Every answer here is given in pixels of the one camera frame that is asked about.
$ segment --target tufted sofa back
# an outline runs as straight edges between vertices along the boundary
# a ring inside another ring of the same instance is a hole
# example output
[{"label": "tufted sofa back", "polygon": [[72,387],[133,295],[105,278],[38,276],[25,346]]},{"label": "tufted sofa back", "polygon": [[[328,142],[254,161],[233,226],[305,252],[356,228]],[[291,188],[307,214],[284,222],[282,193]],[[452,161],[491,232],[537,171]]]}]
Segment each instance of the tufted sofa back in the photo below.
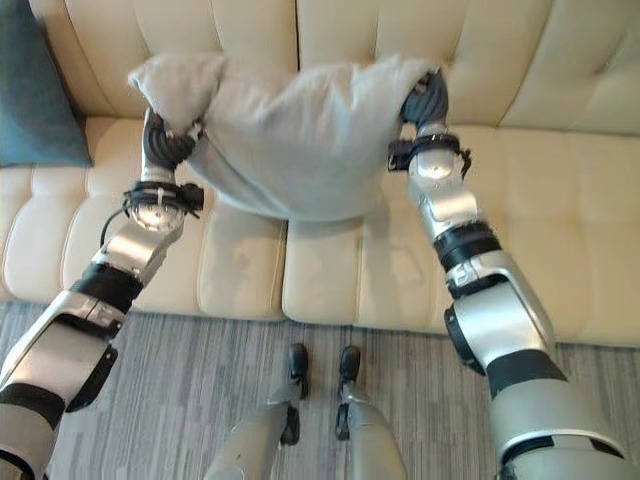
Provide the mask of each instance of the tufted sofa back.
[{"label": "tufted sofa back", "polygon": [[452,123],[640,134],[637,0],[30,0],[85,115],[141,116],[127,73],[224,50],[291,71],[444,65]]}]

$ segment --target blue pillow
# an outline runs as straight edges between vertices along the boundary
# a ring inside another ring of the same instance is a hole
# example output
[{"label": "blue pillow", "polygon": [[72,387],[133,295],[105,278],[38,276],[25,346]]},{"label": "blue pillow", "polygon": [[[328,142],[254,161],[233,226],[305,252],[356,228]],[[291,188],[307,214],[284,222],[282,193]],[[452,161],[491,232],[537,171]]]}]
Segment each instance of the blue pillow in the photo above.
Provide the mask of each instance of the blue pillow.
[{"label": "blue pillow", "polygon": [[91,166],[28,0],[0,0],[0,166]]}]

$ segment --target beige leather couch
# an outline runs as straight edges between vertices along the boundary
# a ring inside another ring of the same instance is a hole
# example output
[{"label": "beige leather couch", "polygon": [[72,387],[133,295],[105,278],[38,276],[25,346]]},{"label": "beige leather couch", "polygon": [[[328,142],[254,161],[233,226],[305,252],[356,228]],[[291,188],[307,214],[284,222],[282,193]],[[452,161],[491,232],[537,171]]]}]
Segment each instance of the beige leather couch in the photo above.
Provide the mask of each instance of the beige leather couch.
[{"label": "beige leather couch", "polygon": [[[635,0],[31,0],[95,167],[0,170],[3,300],[48,302],[139,173],[127,73],[164,51],[289,70],[393,53],[442,63],[450,120],[503,245],[562,340],[640,344],[640,3]],[[185,167],[183,178],[193,179]],[[349,221],[260,218],[207,191],[140,309],[443,332],[443,274],[402,174]]]}]

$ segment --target robot forearm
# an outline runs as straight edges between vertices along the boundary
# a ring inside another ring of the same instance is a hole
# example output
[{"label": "robot forearm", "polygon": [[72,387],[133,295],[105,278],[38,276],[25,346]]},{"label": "robot forearm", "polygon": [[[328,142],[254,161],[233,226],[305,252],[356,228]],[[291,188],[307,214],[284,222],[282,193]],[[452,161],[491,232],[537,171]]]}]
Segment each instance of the robot forearm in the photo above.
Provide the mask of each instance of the robot forearm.
[{"label": "robot forearm", "polygon": [[0,373],[0,480],[42,478],[63,413],[100,392],[117,358],[110,341],[182,234],[185,215],[202,209],[202,190],[177,186],[173,174],[197,138],[196,128],[168,138],[147,113],[141,181],[126,194],[128,222],[9,352]]},{"label": "robot forearm", "polygon": [[488,377],[500,477],[637,478],[602,415],[554,362],[544,308],[464,184],[469,152],[449,134],[437,99],[424,98],[443,90],[446,97],[444,81],[427,77],[428,88],[415,89],[403,108],[418,136],[392,145],[389,166],[408,170],[409,195],[446,272],[453,304],[445,324],[455,349]]}]

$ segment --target carpet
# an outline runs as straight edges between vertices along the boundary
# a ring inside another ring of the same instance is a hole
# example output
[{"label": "carpet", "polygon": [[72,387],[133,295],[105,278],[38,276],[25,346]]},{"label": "carpet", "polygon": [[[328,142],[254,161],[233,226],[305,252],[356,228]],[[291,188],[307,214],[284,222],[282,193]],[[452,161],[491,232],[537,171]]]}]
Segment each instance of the carpet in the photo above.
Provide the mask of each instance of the carpet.
[{"label": "carpet", "polygon": [[[0,356],[44,310],[0,305]],[[463,368],[445,337],[132,313],[100,396],[64,417],[51,480],[198,479],[241,417],[283,383],[288,345],[311,357],[302,437],[278,452],[272,478],[347,478],[335,440],[338,357],[363,351],[360,383],[393,426],[410,478],[495,474],[484,379]],[[640,462],[640,350],[563,345],[558,360],[599,405]]]}]

